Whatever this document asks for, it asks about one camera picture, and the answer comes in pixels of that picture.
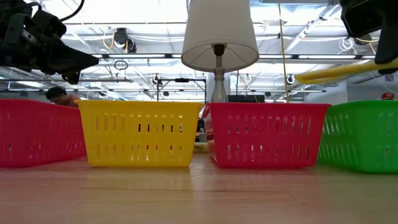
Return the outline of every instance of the ceiling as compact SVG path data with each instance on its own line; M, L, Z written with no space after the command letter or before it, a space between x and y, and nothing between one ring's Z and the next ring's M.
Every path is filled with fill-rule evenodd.
M79 5L80 0L42 0L37 1L43 8L58 17L71 14ZM252 0L251 16L260 54L280 55L281 38L279 26L279 10L277 1ZM284 44L290 55L372 55L370 45L356 45L347 38L346 29L340 19L341 7L331 0L282 0L282 19L284 22ZM158 54L180 54L188 17L189 0L86 0L83 9L77 16L65 21L67 33L62 40L70 47L89 54L123 54L116 46L108 49L112 33L118 27L125 27L128 35L137 45L140 58L125 59L128 68L118 71L113 66L115 60L101 59L100 65L84 70L82 79L98 79L98 82L81 82L79 86L62 84L69 89L132 89L128 92L112 92L117 100L154 100L156 92L152 84L155 74L160 78L197 78L205 79L206 74L194 71L180 63L180 59L156 58ZM371 34L377 39L379 33ZM338 59L323 60L292 60L286 65L288 74L297 74L310 70L326 69L340 65ZM239 71L246 77L249 89L281 89L284 88L284 66L281 60L263 60L253 66ZM44 77L40 72L34 74ZM231 88L236 88L236 75L231 75ZM100 82L101 80L118 79L121 82ZM52 86L56 83L43 83ZM162 100L202 100L204 99L203 82L175 83L170 82L164 90L170 96L162 96ZM324 86L305 86L305 88L322 89ZM238 82L240 90L247 90L243 82ZM293 88L302 88L295 83ZM104 97L97 92L88 98ZM279 93L272 98L279 99Z

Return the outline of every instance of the lamp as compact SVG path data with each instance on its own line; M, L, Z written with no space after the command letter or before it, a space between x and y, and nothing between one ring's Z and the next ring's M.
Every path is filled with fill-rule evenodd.
M249 0L192 0L181 61L194 70L214 72L211 102L227 102L224 73L259 59Z

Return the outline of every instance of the red plastic basket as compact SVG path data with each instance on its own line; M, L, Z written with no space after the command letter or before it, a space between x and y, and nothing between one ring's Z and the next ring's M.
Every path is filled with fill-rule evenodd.
M209 103L207 143L221 168L314 166L330 105Z
M0 166L26 167L86 155L80 111L34 100L0 100Z

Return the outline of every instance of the lamp shade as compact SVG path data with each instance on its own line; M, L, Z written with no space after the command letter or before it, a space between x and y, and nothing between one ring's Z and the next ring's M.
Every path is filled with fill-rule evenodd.
M184 65L213 72L212 44L226 44L225 72L246 68L259 60L249 0L192 0L181 60Z

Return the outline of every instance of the green plastic basket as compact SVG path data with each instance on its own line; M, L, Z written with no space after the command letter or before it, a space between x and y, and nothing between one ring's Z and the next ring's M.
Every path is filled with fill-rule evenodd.
M398 101L332 106L323 126L318 163L362 172L398 172Z

